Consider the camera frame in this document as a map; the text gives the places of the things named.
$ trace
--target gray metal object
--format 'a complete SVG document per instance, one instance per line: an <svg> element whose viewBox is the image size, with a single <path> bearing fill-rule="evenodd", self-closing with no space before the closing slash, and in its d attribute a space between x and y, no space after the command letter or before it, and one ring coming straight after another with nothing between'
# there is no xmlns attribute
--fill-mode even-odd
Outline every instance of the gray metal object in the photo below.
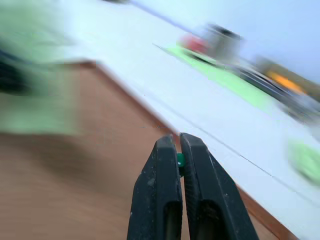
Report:
<svg viewBox="0 0 320 240"><path fill-rule="evenodd" d="M236 56L241 37L223 27L210 25L205 40L208 43L207 55L220 63L229 64Z"/></svg>
<svg viewBox="0 0 320 240"><path fill-rule="evenodd" d="M320 102L306 94L283 96L284 110L295 119L305 124L315 124L320 118Z"/></svg>

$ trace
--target orange object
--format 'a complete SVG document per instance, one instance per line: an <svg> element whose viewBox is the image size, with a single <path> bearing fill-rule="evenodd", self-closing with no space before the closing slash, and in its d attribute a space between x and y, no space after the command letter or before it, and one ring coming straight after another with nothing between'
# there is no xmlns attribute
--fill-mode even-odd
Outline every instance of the orange object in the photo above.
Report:
<svg viewBox="0 0 320 240"><path fill-rule="evenodd" d="M299 85L295 84L294 82L290 81L288 78L284 76L281 76L275 72L268 72L267 75L277 83L298 94L306 93Z"/></svg>

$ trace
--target white wall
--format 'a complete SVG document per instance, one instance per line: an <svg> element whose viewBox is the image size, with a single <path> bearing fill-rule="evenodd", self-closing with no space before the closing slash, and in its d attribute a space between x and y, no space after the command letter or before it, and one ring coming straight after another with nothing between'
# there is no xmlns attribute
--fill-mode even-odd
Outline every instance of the white wall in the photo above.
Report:
<svg viewBox="0 0 320 240"><path fill-rule="evenodd" d="M246 39L241 55L263 55L320 83L320 1L133 0L194 30L216 23Z"/></svg>

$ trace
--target green tape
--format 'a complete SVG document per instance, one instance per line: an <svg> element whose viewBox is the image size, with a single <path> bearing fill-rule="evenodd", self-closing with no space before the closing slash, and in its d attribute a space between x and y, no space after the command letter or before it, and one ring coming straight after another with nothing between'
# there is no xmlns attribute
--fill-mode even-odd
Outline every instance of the green tape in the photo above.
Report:
<svg viewBox="0 0 320 240"><path fill-rule="evenodd" d="M183 47L178 45L167 49L170 54L185 61L193 68L206 75L209 80L231 90L254 107L265 110L267 106L271 104L271 97L264 91L256 88L231 72L213 67L186 55L183 50Z"/></svg>
<svg viewBox="0 0 320 240"><path fill-rule="evenodd" d="M289 154L297 171L311 182L320 185L320 151L303 142L291 141Z"/></svg>

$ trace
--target brown wooden board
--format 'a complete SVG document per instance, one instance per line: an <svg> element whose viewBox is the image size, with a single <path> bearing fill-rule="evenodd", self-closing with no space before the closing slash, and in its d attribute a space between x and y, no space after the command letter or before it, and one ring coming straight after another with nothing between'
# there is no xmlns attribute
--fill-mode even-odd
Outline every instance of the brown wooden board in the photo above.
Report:
<svg viewBox="0 0 320 240"><path fill-rule="evenodd" d="M95 64L67 70L81 135L0 135L0 239L126 239L134 183L155 141L172 133ZM288 239L288 230L241 196L260 239Z"/></svg>

